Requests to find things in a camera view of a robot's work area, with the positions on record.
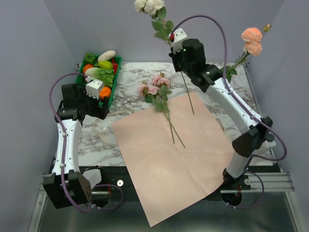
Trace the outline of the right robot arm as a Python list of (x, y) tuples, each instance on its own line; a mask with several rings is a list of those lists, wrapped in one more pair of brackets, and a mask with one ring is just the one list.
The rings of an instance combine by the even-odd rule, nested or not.
[(171, 44), (169, 56), (175, 71), (185, 73), (195, 86), (214, 98), (241, 133), (232, 142), (234, 154), (222, 177), (223, 186), (234, 189), (239, 185), (250, 157), (263, 157), (275, 145), (274, 141), (267, 141), (270, 134), (263, 126), (271, 127), (273, 122), (252, 110), (240, 96), (233, 98), (235, 91), (224, 81), (222, 71), (206, 63), (204, 46), (198, 39), (171, 39)]

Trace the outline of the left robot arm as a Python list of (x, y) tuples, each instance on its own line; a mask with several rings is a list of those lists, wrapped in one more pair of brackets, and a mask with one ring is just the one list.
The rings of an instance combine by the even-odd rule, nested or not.
[(104, 190), (107, 179), (97, 166), (80, 171), (79, 138), (86, 115), (105, 119), (109, 108), (99, 106), (99, 100), (87, 95), (79, 84), (62, 85), (63, 99), (56, 110), (58, 128), (56, 160), (51, 176), (43, 179), (43, 188), (56, 209), (89, 203), (92, 189)]

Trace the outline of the napa cabbage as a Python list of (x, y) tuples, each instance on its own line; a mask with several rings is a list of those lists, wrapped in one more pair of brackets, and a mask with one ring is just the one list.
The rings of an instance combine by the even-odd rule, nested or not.
[(114, 80), (114, 70), (106, 70), (101, 68), (90, 68), (86, 70), (85, 75), (90, 77), (92, 80), (100, 80), (104, 83), (105, 86), (112, 88)]

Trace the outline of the green bell pepper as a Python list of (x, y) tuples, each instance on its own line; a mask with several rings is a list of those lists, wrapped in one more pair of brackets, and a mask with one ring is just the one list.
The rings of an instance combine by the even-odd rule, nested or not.
[(96, 63), (96, 61), (97, 61), (97, 57), (96, 57), (95, 54), (85, 53), (84, 59), (83, 59), (84, 64), (94, 65)]

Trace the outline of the white potato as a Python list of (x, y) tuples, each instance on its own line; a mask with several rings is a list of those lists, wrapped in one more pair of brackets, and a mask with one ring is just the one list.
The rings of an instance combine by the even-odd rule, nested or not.
[(101, 54), (97, 61), (98, 62), (103, 62), (103, 61), (109, 61), (110, 59), (114, 58), (114, 56), (116, 55), (116, 52), (113, 50), (109, 50), (104, 52), (103, 54)]

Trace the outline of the green plastic tray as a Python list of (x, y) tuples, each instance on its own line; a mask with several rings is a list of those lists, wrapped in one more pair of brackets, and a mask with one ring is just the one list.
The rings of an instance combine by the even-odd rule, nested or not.
[[(122, 63), (122, 58), (120, 56), (114, 56), (115, 62), (118, 64), (118, 70), (117, 70), (117, 74), (115, 74), (114, 76), (114, 80), (113, 80), (113, 86), (112, 88), (110, 88), (112, 90), (111, 96), (110, 96), (110, 100), (109, 100), (109, 108), (112, 105), (112, 101), (113, 101), (113, 95), (116, 89), (116, 85), (117, 85), (117, 80), (118, 80), (118, 75), (120, 73), (120, 69), (121, 69), (121, 63)], [(86, 64), (84, 64), (84, 62), (82, 61), (81, 65), (79, 66), (79, 73), (84, 74), (83, 73), (83, 67)], [(94, 67), (99, 68), (98, 66), (98, 61), (96, 61), (96, 63), (94, 64)]]

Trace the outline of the peach rose stem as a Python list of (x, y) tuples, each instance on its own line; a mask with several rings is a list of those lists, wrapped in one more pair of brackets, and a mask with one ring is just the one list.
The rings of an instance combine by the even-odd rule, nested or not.
[(233, 76), (238, 75), (236, 71), (236, 67), (238, 65), (245, 63), (250, 55), (255, 57), (260, 55), (262, 51), (261, 41), (263, 35), (269, 32), (271, 28), (272, 28), (271, 24), (266, 24), (262, 30), (256, 27), (251, 27), (245, 29), (242, 32), (241, 38), (244, 41), (243, 53), (235, 60), (235, 62), (232, 65), (226, 66), (226, 78), (229, 83), (231, 82)]

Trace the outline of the small orange pumpkin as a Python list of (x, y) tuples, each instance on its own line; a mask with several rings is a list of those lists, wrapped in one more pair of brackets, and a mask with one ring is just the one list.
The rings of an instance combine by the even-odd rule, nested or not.
[(91, 68), (94, 68), (94, 65), (92, 65), (92, 64), (86, 64), (86, 65), (83, 67), (83, 73), (85, 73), (88, 69), (91, 69)]

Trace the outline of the orange fruit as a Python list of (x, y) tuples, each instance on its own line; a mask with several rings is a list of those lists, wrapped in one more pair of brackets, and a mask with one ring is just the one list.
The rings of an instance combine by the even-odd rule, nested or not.
[(99, 93), (99, 99), (103, 100), (105, 98), (109, 98), (111, 96), (112, 90), (105, 86), (102, 88), (102, 90)]

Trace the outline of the white ceramic vase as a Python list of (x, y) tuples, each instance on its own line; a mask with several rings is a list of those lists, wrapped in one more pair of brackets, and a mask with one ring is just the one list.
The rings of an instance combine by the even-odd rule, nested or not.
[(246, 68), (245, 64), (238, 65), (236, 68), (238, 75), (240, 75), (241, 73), (245, 73), (245, 68)]

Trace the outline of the pink wrapping paper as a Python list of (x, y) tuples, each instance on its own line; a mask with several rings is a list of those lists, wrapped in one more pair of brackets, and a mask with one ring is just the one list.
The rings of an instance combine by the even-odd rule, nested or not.
[(168, 106), (170, 120), (148, 108), (112, 124), (150, 226), (217, 190), (234, 152), (196, 93), (172, 98)]

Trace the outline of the yellow-green mango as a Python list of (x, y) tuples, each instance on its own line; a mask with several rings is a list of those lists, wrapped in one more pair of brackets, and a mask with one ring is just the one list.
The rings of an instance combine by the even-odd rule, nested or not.
[(113, 64), (110, 61), (100, 61), (98, 66), (104, 70), (113, 70)]

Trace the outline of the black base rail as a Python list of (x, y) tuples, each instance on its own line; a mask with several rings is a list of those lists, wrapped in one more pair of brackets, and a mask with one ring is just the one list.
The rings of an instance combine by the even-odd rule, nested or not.
[[(83, 167), (81, 172), (93, 167)], [(130, 202), (138, 200), (138, 195), (133, 185), (133, 181), (131, 180), (125, 166), (105, 166), (99, 168), (103, 170), (104, 180), (92, 189), (91, 202), (95, 204), (106, 204), (108, 201), (119, 201), (121, 199)], [(257, 173), (279, 173), (279, 168), (277, 165), (272, 167), (252, 167), (245, 172), (235, 184), (226, 185), (223, 182), (218, 189), (204, 199), (207, 201), (223, 200), (230, 204), (237, 205), (240, 203), (242, 194), (245, 193), (242, 192), (242, 188), (244, 186), (244, 180), (247, 177), (246, 174), (253, 174), (257, 176)], [(264, 184), (261, 180), (260, 182), (262, 184), (262, 191), (264, 192)]]

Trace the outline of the pink rose stem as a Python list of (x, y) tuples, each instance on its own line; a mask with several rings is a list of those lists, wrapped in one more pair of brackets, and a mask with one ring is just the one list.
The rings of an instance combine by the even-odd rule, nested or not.
[(147, 85), (146, 82), (143, 82), (138, 87), (138, 93), (144, 97), (146, 103), (151, 103), (154, 106), (154, 110), (157, 113), (164, 114), (170, 126), (173, 143), (175, 144), (174, 136), (176, 135), (183, 148), (186, 148), (185, 144), (183, 143), (182, 139), (180, 138), (178, 132), (176, 131), (175, 127), (171, 122), (170, 110), (168, 106), (168, 96), (172, 93), (172, 91), (169, 89), (168, 85), (166, 83), (163, 83), (158, 86), (150, 86)]
[(163, 112), (167, 117), (170, 125), (172, 140), (173, 143), (175, 143), (173, 127), (170, 121), (169, 108), (167, 105), (168, 95), (172, 93), (172, 91), (170, 91), (170, 80), (163, 72), (160, 72), (160, 74), (156, 74), (152, 78), (152, 85), (152, 90), (149, 90), (149, 93), (156, 97), (156, 108), (159, 108), (157, 111)]

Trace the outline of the white rose stem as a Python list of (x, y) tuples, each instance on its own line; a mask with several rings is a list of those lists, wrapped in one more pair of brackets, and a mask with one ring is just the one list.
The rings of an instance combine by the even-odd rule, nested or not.
[(171, 20), (166, 20), (167, 10), (163, 0), (136, 0), (135, 10), (151, 17), (154, 37), (163, 40), (172, 49), (171, 34), (176, 30)]

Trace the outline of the red chili pepper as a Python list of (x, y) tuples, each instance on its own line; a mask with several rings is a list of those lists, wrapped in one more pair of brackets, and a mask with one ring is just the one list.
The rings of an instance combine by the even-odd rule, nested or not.
[(112, 65), (113, 65), (114, 74), (117, 74), (118, 64), (115, 62), (114, 58), (112, 58)]

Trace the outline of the white control box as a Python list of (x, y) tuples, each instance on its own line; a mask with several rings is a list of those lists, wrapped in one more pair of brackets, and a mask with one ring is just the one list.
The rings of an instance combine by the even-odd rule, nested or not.
[(272, 133), (267, 135), (266, 140), (263, 143), (262, 155), (269, 153), (277, 145), (275, 139), (276, 138)]

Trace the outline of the cream ribbon gold lettering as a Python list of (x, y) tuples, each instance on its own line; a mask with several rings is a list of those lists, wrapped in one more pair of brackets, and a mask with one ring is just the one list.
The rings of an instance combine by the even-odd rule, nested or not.
[[(130, 108), (130, 107), (125, 107), (125, 108), (122, 108), (120, 110), (117, 110), (113, 113), (108, 113), (107, 117), (109, 116), (116, 116), (116, 115), (120, 115), (120, 114), (132, 114), (134, 113), (135, 110), (133, 108)], [(99, 127), (99, 122), (102, 121), (102, 119), (99, 119), (97, 118), (95, 121), (94, 121), (94, 124), (93, 124), (93, 131), (95, 132), (95, 134), (106, 144), (106, 145), (109, 145), (110, 144), (110, 140), (108, 138), (108, 130), (109, 130), (109, 127), (103, 127), (103, 128), (100, 128)]]

